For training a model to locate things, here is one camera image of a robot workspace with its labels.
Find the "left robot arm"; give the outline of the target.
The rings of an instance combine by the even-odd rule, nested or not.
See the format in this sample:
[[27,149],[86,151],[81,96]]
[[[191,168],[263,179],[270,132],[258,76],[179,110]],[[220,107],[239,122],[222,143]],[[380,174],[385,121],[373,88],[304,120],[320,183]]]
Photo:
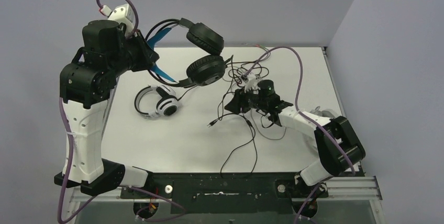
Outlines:
[[150,69],[159,58],[140,30],[94,20],[82,29],[83,46],[60,72],[59,110],[67,136],[63,170],[54,176],[62,189],[79,187],[97,196],[118,187],[153,193],[151,173],[102,157],[102,139],[118,78]]

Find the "grey white headphones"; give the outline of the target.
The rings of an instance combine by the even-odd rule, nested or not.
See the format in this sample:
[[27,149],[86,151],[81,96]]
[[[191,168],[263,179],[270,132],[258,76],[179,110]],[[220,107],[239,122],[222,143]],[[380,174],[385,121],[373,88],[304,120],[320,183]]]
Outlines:
[[312,109],[310,113],[327,118],[337,118],[338,116],[340,116],[340,114],[334,111],[333,109],[328,109],[328,108],[322,109],[320,106],[317,106],[314,109]]

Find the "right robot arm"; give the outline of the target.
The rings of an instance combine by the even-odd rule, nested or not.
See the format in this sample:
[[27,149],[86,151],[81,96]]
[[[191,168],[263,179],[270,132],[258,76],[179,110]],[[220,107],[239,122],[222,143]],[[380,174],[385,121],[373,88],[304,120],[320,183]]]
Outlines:
[[273,124],[298,131],[313,145],[318,159],[299,172],[295,191],[308,196],[315,184],[341,175],[365,158],[362,143],[344,116],[333,118],[324,110],[313,114],[284,101],[274,90],[272,80],[260,80],[254,87],[238,88],[224,109],[243,114],[252,109],[263,112]]

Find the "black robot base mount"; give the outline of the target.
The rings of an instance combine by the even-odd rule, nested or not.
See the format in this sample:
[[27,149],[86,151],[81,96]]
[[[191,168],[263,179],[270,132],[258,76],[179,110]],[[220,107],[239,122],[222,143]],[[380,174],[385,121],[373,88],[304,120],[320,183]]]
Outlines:
[[123,184],[121,197],[134,199],[134,211],[149,204],[156,213],[169,203],[154,198],[153,193],[167,198],[170,214],[255,214],[298,211],[304,200],[306,207],[315,207],[318,198],[326,198],[325,186],[312,192],[296,172],[254,173],[149,173],[143,192]]

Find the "white and black headphones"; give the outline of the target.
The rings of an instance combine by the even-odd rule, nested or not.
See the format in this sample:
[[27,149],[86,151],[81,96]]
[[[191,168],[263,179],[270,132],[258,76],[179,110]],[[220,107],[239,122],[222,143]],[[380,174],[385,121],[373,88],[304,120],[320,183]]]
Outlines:
[[[156,93],[160,96],[160,100],[156,103],[155,110],[142,111],[140,109],[141,100],[149,93]],[[141,89],[134,99],[134,109],[144,118],[168,117],[174,115],[182,106],[182,103],[176,96],[176,92],[172,88],[165,85],[146,86]]]

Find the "black headphones with blue band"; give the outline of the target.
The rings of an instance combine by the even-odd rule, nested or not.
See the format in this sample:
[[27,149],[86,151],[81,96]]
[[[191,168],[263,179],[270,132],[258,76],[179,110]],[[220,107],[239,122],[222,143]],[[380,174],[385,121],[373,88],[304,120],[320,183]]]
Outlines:
[[195,60],[188,66],[186,79],[176,81],[157,65],[149,70],[150,75],[163,85],[182,88],[206,86],[221,79],[226,69],[226,62],[220,55],[224,48],[224,38],[203,23],[193,23],[186,18],[163,20],[154,25],[145,36],[148,46],[154,48],[155,44],[175,26],[187,28],[187,40],[208,55]]

